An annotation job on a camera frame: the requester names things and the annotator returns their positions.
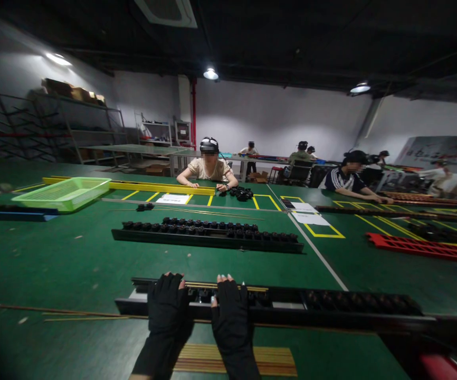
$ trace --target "ceiling light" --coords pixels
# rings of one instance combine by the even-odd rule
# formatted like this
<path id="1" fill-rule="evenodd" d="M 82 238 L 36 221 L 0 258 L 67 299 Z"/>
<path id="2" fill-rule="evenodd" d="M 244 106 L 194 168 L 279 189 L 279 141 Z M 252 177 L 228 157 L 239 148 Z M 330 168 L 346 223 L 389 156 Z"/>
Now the ceiling light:
<path id="1" fill-rule="evenodd" d="M 45 56 L 51 61 L 54 61 L 62 66 L 72 66 L 72 63 L 67 61 L 62 55 L 47 53 Z"/>
<path id="2" fill-rule="evenodd" d="M 214 71 L 213 68 L 207 68 L 207 71 L 204 73 L 204 77 L 212 80 L 218 79 L 218 74 Z"/>
<path id="3" fill-rule="evenodd" d="M 350 90 L 351 93 L 361 93 L 361 92 L 366 92 L 369 91 L 371 87 L 367 84 L 367 82 L 361 82 L 358 85 L 356 85 L 354 88 Z"/>

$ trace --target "white wall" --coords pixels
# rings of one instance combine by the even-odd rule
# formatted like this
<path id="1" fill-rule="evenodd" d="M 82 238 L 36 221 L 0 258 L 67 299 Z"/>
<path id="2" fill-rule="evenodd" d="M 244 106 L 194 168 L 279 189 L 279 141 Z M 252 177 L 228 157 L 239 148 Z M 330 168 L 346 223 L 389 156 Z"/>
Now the white wall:
<path id="1" fill-rule="evenodd" d="M 255 141 L 260 154 L 289 156 L 306 140 L 317 156 L 341 160 L 353 147 L 369 96 L 199 79 L 197 141 L 214 137 L 225 152 Z"/>
<path id="2" fill-rule="evenodd" d="M 457 103 L 387 97 L 365 136 L 358 148 L 372 154 L 388 150 L 392 163 L 410 137 L 457 136 Z"/>
<path id="3" fill-rule="evenodd" d="M 142 112 L 149 121 L 168 121 L 171 125 L 174 115 L 179 118 L 177 77 L 116 71 L 114 87 L 126 127 L 136 126 L 134 112 Z"/>
<path id="4" fill-rule="evenodd" d="M 116 106 L 113 78 L 65 54 L 72 66 L 61 66 L 45 57 L 56 52 L 47 44 L 0 20 L 0 93 L 25 98 L 41 87 L 42 78 L 68 82 L 104 95 Z"/>

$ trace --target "black ceiling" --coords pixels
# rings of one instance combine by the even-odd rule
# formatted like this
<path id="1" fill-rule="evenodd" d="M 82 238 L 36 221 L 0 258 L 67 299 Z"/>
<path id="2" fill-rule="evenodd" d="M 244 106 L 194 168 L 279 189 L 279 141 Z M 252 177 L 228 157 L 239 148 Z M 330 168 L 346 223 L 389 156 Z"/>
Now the black ceiling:
<path id="1" fill-rule="evenodd" d="M 198 28 L 134 0 L 12 1 L 0 16 L 94 67 L 457 101 L 457 0 L 191 0 Z"/>

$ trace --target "paper sign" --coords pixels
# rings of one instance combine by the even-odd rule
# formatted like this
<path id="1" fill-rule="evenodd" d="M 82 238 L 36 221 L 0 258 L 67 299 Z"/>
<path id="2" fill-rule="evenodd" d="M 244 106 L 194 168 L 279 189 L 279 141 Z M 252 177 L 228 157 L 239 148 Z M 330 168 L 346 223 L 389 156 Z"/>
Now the paper sign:
<path id="1" fill-rule="evenodd" d="M 156 203 L 186 204 L 189 198 L 189 195 L 165 194 Z"/>
<path id="2" fill-rule="evenodd" d="M 315 208 L 309 203 L 291 202 L 291 204 L 296 208 L 297 211 L 318 213 L 318 211 L 316 211 Z"/>
<path id="3" fill-rule="evenodd" d="M 316 224 L 316 225 L 330 225 L 320 214 L 301 214 L 292 213 L 293 217 L 299 223 L 303 224 Z"/>

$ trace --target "red pole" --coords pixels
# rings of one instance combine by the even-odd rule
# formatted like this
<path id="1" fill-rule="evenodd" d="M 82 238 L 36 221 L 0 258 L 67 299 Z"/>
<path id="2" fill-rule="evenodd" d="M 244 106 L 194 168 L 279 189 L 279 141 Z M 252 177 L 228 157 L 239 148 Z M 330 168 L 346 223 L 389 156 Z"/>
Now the red pole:
<path id="1" fill-rule="evenodd" d="M 197 78 L 194 78 L 192 81 L 192 143 L 193 149 L 197 150 L 197 106 L 195 104 L 195 85 L 197 84 Z"/>

